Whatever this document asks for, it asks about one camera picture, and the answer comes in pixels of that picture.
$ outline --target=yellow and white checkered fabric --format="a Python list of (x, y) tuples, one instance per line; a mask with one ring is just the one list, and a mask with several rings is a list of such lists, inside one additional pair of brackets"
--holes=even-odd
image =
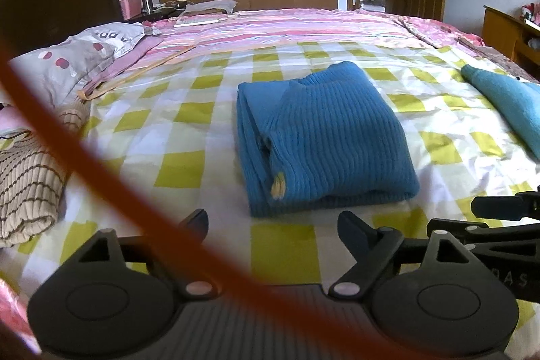
[[(236, 153), (235, 104), (241, 82), (301, 78), (344, 60), (365, 70), (398, 116), (421, 184), (420, 194), (408, 202), (350, 208), (374, 227), (390, 225), (408, 237), (425, 237), (434, 217), (474, 220), (470, 203), (476, 195), (510, 195), (536, 186), (539, 167), (527, 148), (460, 75), (466, 63), (500, 68), (450, 47), (307, 42), (164, 65), (93, 102), (85, 142), (176, 221), (195, 208), (206, 209), (206, 242), (254, 276), (328, 287), (353, 264), (337, 236), (341, 210), (252, 219)], [(76, 176), (65, 199), (58, 225), (0, 257), (2, 275), (27, 294), (96, 230), (137, 233)], [(520, 308), (508, 351), (514, 358), (540, 348), (538, 306), (521, 302)]]

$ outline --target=wooden dresser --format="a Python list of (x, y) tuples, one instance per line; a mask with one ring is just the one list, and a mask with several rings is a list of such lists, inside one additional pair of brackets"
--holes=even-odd
[(482, 38), (485, 44), (540, 80), (540, 51), (534, 51), (527, 45), (531, 38), (540, 37), (540, 31), (494, 8), (485, 5), (484, 8)]

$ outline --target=pink basket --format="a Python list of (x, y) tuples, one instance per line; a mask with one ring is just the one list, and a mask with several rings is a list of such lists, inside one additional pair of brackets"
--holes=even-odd
[(141, 13), (142, 0), (121, 0), (120, 8), (124, 19), (131, 19)]

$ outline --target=pink pillow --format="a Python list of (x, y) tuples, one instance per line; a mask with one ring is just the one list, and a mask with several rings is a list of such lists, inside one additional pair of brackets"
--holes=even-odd
[(32, 130), (32, 127), (15, 107), (6, 106), (0, 110), (0, 136), (9, 136), (26, 130)]
[(131, 51), (122, 57), (115, 59), (109, 67), (101, 71), (99, 75), (87, 83), (83, 89), (84, 93), (88, 96), (99, 86), (99, 84), (120, 75), (123, 71), (137, 63), (148, 51), (150, 51), (150, 49), (163, 42), (163, 40), (163, 37), (152, 35), (143, 37)]

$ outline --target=teal garment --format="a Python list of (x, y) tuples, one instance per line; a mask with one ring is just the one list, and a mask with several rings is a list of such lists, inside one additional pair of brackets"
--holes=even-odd
[(403, 128), (354, 63), (300, 80), (242, 83), (237, 115), (253, 216), (392, 203), (420, 189)]
[(461, 69), (461, 75), (491, 101), (536, 159), (540, 159), (540, 85), (523, 83), (468, 64)]

